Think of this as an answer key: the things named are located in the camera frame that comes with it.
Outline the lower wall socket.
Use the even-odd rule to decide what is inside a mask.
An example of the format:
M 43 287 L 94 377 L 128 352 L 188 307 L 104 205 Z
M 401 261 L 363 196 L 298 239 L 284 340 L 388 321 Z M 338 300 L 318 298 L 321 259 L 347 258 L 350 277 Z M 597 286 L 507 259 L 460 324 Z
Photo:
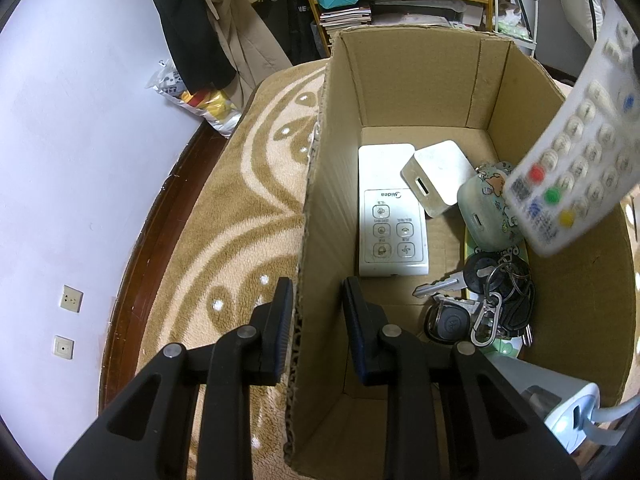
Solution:
M 55 335 L 53 338 L 53 354 L 64 360 L 73 359 L 75 341 Z

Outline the silver cartoon earbud case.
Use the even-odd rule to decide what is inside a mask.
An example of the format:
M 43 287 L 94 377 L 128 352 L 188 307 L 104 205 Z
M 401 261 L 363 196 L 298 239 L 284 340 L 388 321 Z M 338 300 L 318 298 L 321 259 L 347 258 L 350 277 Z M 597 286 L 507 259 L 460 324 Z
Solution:
M 510 162 L 485 164 L 458 189 L 460 214 L 476 246 L 484 252 L 502 252 L 524 240 L 518 219 L 503 196 Z

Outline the beige patterned blanket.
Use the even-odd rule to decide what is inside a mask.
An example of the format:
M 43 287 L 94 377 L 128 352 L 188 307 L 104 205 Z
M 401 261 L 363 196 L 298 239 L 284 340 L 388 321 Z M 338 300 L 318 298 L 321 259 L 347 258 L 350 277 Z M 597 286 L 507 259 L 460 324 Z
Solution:
M 326 61 L 305 63 L 270 76 L 257 89 L 257 104 L 248 107 L 239 130 L 204 183 L 169 259 L 160 291 L 146 323 L 138 372 L 163 344 L 182 342 L 186 348 L 215 342 L 228 330 L 248 321 L 250 310 L 271 297 L 279 276 L 297 271 L 303 240 L 303 201 L 308 150 L 314 138 L 318 97 Z M 267 184 L 278 184 L 293 196 L 292 206 L 280 204 Z M 634 356 L 629 358 L 622 386 L 595 380 L 605 406 L 639 393 L 639 315 L 625 327 L 634 329 Z M 624 333 L 625 344 L 630 335 Z M 250 428 L 254 479 L 306 479 L 285 463 L 286 376 L 277 387 L 250 389 Z M 363 455 L 356 471 L 356 448 L 330 436 L 337 451 L 321 466 L 340 466 L 346 479 L 382 479 L 383 450 Z

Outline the white trolley cart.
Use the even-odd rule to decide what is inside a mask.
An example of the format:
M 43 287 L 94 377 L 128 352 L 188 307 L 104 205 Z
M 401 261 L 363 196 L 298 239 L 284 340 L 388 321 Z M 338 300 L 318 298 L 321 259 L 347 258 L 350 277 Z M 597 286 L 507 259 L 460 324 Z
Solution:
M 494 0 L 494 31 L 533 58 L 537 50 L 539 0 Z

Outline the wall socket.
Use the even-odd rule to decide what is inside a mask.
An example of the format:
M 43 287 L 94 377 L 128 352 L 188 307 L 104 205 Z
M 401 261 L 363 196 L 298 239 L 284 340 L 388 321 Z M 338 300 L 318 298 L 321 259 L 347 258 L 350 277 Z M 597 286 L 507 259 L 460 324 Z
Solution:
M 78 313 L 80 311 L 83 296 L 84 293 L 81 290 L 64 285 L 60 299 L 60 307 L 64 310 Z
M 75 341 L 55 335 L 53 338 L 53 354 L 64 360 L 73 359 Z

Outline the white TV remote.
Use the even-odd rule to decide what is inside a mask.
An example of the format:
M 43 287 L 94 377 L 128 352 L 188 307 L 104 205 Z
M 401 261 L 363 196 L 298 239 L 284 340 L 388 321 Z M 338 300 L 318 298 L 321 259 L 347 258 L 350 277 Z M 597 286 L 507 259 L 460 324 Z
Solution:
M 639 182 L 639 40 L 610 4 L 572 91 L 503 189 L 536 254 L 596 226 Z

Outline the plastic snack bag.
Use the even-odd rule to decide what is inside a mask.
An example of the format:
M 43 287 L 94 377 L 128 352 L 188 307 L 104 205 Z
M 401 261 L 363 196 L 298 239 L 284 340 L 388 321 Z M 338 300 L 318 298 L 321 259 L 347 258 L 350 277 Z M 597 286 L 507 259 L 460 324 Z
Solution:
M 191 93 L 170 58 L 160 61 L 160 68 L 146 85 L 172 104 L 206 120 L 219 134 L 229 139 L 241 118 L 241 112 L 220 90 L 205 88 Z

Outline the light blue device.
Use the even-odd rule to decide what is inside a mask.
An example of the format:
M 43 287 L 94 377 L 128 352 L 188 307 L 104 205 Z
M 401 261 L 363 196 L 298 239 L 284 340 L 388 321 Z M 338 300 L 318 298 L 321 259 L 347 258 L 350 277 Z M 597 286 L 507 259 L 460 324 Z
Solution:
M 490 352 L 487 359 L 524 398 L 554 434 L 567 453 L 575 452 L 585 440 L 615 446 L 624 430 L 601 428 L 639 407 L 639 396 L 602 408 L 600 388 L 595 382 L 570 377 L 553 370 Z

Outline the beige trench coat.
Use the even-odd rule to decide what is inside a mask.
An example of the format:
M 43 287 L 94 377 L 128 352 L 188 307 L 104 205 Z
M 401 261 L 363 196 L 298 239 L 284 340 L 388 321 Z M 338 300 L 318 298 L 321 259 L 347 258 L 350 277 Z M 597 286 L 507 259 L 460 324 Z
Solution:
M 204 1 L 209 23 L 232 67 L 232 79 L 222 91 L 242 110 L 258 84 L 292 63 L 248 0 Z

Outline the stack of books right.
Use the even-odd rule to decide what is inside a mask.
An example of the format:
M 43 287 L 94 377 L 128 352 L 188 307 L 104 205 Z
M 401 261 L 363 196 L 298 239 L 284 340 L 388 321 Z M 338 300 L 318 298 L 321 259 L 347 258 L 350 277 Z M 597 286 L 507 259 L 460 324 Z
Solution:
M 454 27 L 483 25 L 484 6 L 461 0 L 371 0 L 375 25 L 413 24 Z

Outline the upper wall socket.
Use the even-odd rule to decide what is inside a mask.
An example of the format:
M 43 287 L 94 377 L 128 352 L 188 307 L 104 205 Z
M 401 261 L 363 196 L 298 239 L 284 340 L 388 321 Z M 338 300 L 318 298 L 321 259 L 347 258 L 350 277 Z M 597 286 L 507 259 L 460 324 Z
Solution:
M 64 285 L 60 299 L 60 307 L 64 310 L 78 313 L 80 311 L 83 296 L 84 293 L 81 290 Z

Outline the white Midea remote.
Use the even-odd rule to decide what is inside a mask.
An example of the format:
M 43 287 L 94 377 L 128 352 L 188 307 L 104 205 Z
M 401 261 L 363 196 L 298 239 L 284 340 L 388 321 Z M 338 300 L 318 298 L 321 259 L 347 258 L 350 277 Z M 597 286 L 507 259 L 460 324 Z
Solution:
M 365 278 L 428 273 L 425 212 L 401 177 L 415 151 L 407 143 L 358 150 L 358 271 Z

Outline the stack of books left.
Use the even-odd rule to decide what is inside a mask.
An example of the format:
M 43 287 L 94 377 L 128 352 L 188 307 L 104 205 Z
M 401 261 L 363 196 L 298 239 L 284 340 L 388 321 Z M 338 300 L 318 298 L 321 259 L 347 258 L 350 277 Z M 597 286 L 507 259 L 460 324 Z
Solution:
M 326 11 L 320 14 L 320 25 L 332 44 L 337 34 L 346 28 L 369 25 L 371 23 L 370 6 L 352 6 L 341 10 Z

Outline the white square charger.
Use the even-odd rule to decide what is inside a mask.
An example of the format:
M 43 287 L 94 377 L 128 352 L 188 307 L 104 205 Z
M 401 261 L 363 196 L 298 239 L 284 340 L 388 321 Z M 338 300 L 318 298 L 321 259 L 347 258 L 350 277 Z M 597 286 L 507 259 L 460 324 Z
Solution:
M 459 145 L 446 140 L 416 150 L 400 175 L 427 217 L 436 218 L 457 205 L 459 188 L 476 171 Z

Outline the stack of books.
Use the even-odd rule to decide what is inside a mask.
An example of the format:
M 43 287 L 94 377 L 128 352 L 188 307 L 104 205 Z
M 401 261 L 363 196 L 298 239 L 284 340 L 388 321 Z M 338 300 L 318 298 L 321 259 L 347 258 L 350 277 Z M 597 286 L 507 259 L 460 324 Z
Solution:
M 341 10 L 326 11 L 320 14 L 320 25 L 332 44 L 337 34 L 346 28 L 369 25 L 371 23 L 370 6 L 352 6 Z
M 484 6 L 461 0 L 371 0 L 375 25 L 413 24 L 454 27 L 483 25 Z

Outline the black hanging coat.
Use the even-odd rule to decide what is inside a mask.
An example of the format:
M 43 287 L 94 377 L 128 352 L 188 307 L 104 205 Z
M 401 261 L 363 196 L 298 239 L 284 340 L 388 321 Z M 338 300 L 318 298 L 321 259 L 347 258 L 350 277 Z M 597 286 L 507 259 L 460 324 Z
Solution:
M 186 88 L 222 90 L 236 70 L 208 19 L 205 0 L 153 0 L 166 44 Z

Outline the black key bunch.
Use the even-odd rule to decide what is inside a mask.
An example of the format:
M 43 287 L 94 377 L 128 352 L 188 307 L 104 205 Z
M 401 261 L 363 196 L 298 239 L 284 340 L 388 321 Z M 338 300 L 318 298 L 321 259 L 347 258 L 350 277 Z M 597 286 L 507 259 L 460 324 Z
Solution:
M 461 270 L 416 287 L 412 296 L 431 303 L 424 322 L 428 339 L 488 348 L 499 339 L 530 337 L 536 293 L 520 256 L 477 252 Z

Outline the cardboard box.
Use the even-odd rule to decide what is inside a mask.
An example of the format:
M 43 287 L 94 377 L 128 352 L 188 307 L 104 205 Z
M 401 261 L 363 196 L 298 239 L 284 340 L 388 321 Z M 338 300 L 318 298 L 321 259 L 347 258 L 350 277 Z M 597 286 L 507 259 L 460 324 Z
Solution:
M 358 151 L 453 140 L 473 165 L 519 162 L 563 103 L 504 38 L 442 27 L 361 27 L 335 41 L 305 203 L 286 461 L 317 479 L 383 474 L 386 391 L 360 385 L 338 291 L 356 271 Z M 595 382 L 605 404 L 637 375 L 631 228 L 622 208 L 562 252 L 531 256 L 538 302 L 528 362 Z

